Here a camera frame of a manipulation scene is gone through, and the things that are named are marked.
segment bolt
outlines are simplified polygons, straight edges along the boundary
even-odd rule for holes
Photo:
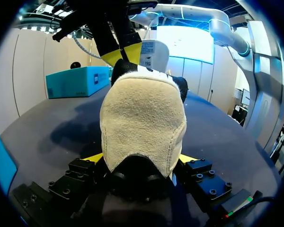
[[[210,196],[211,198],[215,198],[216,195],[217,195],[217,191],[216,191],[215,189],[209,190],[209,196]]]
[[[197,174],[197,178],[202,179],[203,178],[203,174]]]
[[[66,195],[69,194],[70,192],[71,191],[68,188],[63,190],[63,194],[66,194]]]
[[[210,176],[214,176],[215,171],[214,170],[210,170],[208,173],[209,173]]]
[[[231,189],[232,188],[232,183],[231,182],[226,182],[225,183],[225,189],[226,190],[229,190],[229,189]]]
[[[33,201],[33,202],[36,200],[36,198],[37,198],[37,196],[34,195],[34,194],[32,194],[32,196],[30,197],[31,201]]]
[[[23,206],[24,208],[26,208],[26,207],[28,206],[28,202],[24,201],[24,202],[22,203],[22,206]]]

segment ceiling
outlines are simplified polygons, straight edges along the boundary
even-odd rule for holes
[[[49,5],[49,7],[52,7],[57,1],[58,0],[46,0],[44,1],[44,3]],[[39,7],[40,2],[42,2],[42,0],[34,0],[32,2],[33,3],[26,7],[27,13],[23,15],[23,19],[19,22],[18,25],[25,24],[27,26],[27,24],[49,24],[52,20],[52,18],[50,18],[49,16],[55,17],[53,18],[53,24],[59,24],[59,18],[62,18],[62,14],[54,15],[51,13],[51,10],[47,10],[45,12],[42,12],[41,14],[36,14],[39,13],[36,9]],[[234,28],[247,25],[245,19],[245,15],[247,15],[247,12],[236,0],[159,0],[158,2],[164,4],[193,5],[204,8],[219,9],[224,11],[229,16],[231,25]],[[135,26],[135,28],[144,28],[143,26],[137,23],[133,23],[133,25]],[[159,25],[193,26],[208,30],[208,23],[206,22],[196,22],[180,19],[175,21],[168,18],[160,18]]]

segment cable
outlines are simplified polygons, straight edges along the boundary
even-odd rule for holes
[[[159,16],[155,17],[155,18],[151,21],[150,25],[148,26],[148,28],[147,28],[147,30],[146,30],[146,33],[145,33],[145,36],[144,36],[143,39],[146,39],[146,36],[147,36],[147,34],[148,34],[148,31],[151,29],[151,26],[152,26],[153,22],[154,22],[156,19],[158,19],[158,18],[159,18]]]
[[[79,43],[79,41],[78,41],[78,39],[77,39],[77,37],[76,37],[75,32],[72,32],[71,35],[72,35],[72,38],[74,39],[75,43],[78,45],[78,47],[80,47],[81,50],[83,50],[85,53],[89,54],[89,55],[92,56],[92,57],[95,57],[95,58],[98,58],[98,59],[102,59],[100,56],[95,55],[95,54],[89,52],[88,50],[86,50],[86,49]]]
[[[244,207],[240,208],[239,210],[237,210],[234,214],[239,214],[240,212],[254,206],[254,205],[257,205],[258,203],[261,203],[261,202],[273,202],[275,201],[275,198],[274,197],[263,197],[263,198],[260,198],[260,199],[257,199],[255,201],[252,201],[250,202],[249,204],[245,205]]]

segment blue panel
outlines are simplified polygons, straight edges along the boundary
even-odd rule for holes
[[[188,58],[213,64],[213,37],[196,27],[159,26],[157,39],[169,48],[171,57]]]
[[[46,76],[49,98],[88,97],[108,84],[108,67],[83,67]]]
[[[0,186],[5,194],[9,191],[9,186],[16,171],[16,165],[9,157],[0,140]]]

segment screw hole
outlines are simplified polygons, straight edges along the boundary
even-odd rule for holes
[[[66,195],[69,194],[70,192],[71,191],[68,188],[63,190],[63,194],[66,194]]]
[[[35,200],[36,200],[36,198],[37,198],[37,196],[36,196],[36,195],[32,195],[32,196],[30,197],[31,201],[35,201]]]
[[[215,194],[217,194],[217,191],[216,191],[215,189],[211,189],[211,190],[209,191],[209,193],[210,193],[211,195],[215,195]]]

